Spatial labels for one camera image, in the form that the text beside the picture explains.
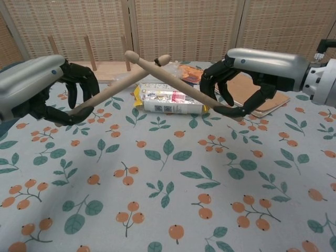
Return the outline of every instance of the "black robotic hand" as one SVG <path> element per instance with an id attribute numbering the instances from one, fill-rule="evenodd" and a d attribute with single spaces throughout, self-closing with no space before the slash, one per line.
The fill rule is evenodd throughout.
<path id="1" fill-rule="evenodd" d="M 0 87 L 8 89 L 4 95 L 0 93 L 0 122 L 27 114 L 37 120 L 45 119 L 62 125 L 74 125 L 85 120 L 93 107 L 69 115 L 46 105 L 50 88 L 57 82 L 65 83 L 71 109 L 77 102 L 77 84 L 82 89 L 84 101 L 99 93 L 98 81 L 90 68 L 69 63 L 60 55 L 18 62 L 0 71 Z"/>

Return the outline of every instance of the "wooden peg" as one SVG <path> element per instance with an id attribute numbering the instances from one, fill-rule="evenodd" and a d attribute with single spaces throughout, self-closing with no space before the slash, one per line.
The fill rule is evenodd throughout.
<path id="1" fill-rule="evenodd" d="M 122 50 L 124 51 L 124 53 L 126 53 L 127 43 L 126 43 L 125 35 L 121 36 L 121 44 L 122 44 Z M 125 63 L 126 63 L 127 72 L 131 71 L 131 64 L 130 64 L 130 61 L 127 58 L 125 58 Z"/>
<path id="2" fill-rule="evenodd" d="M 52 48 L 54 54 L 59 54 L 56 43 L 55 43 L 55 40 L 54 40 L 54 37 L 52 35 L 49 35 L 48 40 L 49 40 L 49 43 L 51 45 L 51 48 Z"/>
<path id="3" fill-rule="evenodd" d="M 96 66 L 96 62 L 95 62 L 95 59 L 94 59 L 95 57 L 93 56 L 89 36 L 85 35 L 84 40 L 85 40 L 86 49 L 87 49 L 88 54 L 89 54 L 90 62 L 91 62 L 91 65 L 92 65 L 92 70 L 97 71 L 97 66 Z"/>

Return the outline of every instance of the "drumstick tip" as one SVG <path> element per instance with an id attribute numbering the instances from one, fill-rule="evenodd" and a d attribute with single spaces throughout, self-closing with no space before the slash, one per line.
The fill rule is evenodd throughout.
<path id="1" fill-rule="evenodd" d="M 130 50 L 128 50 L 128 51 L 125 52 L 125 57 L 130 62 L 132 62 L 133 64 L 136 64 L 139 61 L 139 59 L 140 59 L 139 54 L 137 54 L 137 53 L 135 53 L 133 51 L 130 51 Z"/>

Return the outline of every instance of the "robot finger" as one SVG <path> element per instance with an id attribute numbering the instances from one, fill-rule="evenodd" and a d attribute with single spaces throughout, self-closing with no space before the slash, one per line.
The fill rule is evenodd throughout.
<path id="1" fill-rule="evenodd" d="M 227 104 L 229 104 L 230 106 L 233 106 L 235 103 L 232 98 L 232 95 L 229 93 L 227 89 L 227 83 L 222 82 L 222 83 L 218 83 L 217 85 L 218 85 L 220 95 L 224 98 Z"/>
<path id="2" fill-rule="evenodd" d="M 77 86 L 75 82 L 66 81 L 66 87 L 68 89 L 69 107 L 73 109 L 76 106 L 77 101 Z"/>

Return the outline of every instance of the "robotic hand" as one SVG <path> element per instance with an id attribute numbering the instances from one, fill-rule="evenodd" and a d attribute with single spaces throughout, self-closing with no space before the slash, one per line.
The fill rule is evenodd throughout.
<path id="1" fill-rule="evenodd" d="M 45 119 L 62 125 L 73 125 L 85 120 L 93 111 L 86 107 L 68 115 L 46 106 L 50 87 L 64 82 L 71 109 L 76 105 L 77 85 L 83 90 L 84 101 L 99 93 L 98 81 L 88 67 L 69 63 L 61 55 L 51 55 L 12 64 L 0 71 L 0 123 L 30 114 L 37 120 Z"/>
<path id="2" fill-rule="evenodd" d="M 234 99 L 228 92 L 227 81 L 240 72 L 251 76 L 253 84 L 260 86 L 242 107 L 215 107 L 214 111 L 229 117 L 244 117 L 272 99 L 277 90 L 304 92 L 316 104 L 336 107 L 336 59 L 320 63 L 328 47 L 336 47 L 336 40 L 321 40 L 315 62 L 280 52 L 234 48 L 225 58 L 204 70 L 200 90 L 216 100 L 215 84 L 230 105 Z"/>

